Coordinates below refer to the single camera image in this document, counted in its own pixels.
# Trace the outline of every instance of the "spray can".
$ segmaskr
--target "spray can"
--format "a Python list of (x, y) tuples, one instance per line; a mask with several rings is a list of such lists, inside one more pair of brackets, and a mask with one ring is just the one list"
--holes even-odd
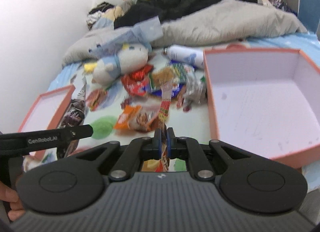
[(164, 48), (164, 54), (173, 61), (184, 62), (198, 69), (204, 69), (203, 51), (201, 49), (172, 45)]

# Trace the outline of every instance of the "gray ribbed panel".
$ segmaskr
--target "gray ribbed panel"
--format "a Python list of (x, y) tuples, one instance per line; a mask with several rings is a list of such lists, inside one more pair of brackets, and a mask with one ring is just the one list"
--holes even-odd
[(16, 232), (309, 232), (313, 224), (298, 212), (261, 217), (233, 208), (211, 183), (189, 173), (136, 173), (112, 183), (89, 208), (65, 215), (27, 213)]

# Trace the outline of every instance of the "metal screw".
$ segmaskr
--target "metal screw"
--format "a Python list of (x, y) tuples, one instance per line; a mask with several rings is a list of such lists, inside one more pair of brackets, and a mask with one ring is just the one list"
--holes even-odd
[(115, 179), (121, 179), (127, 175), (127, 173), (123, 170), (114, 170), (111, 172), (111, 177)]
[(211, 178), (213, 176), (213, 172), (209, 170), (201, 170), (198, 171), (198, 176), (204, 179)]

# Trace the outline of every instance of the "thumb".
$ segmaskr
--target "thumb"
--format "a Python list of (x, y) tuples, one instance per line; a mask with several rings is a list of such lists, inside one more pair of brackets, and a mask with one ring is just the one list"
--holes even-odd
[(0, 200), (7, 202), (17, 202), (19, 200), (19, 197), (16, 191), (0, 182)]

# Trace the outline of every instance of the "plush toy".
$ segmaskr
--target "plush toy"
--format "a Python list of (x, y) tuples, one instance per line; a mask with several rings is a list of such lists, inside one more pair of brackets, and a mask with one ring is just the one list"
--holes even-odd
[(148, 49), (142, 44), (126, 44), (116, 56), (103, 57), (93, 70), (93, 83), (109, 86), (120, 75), (141, 69), (148, 61)]

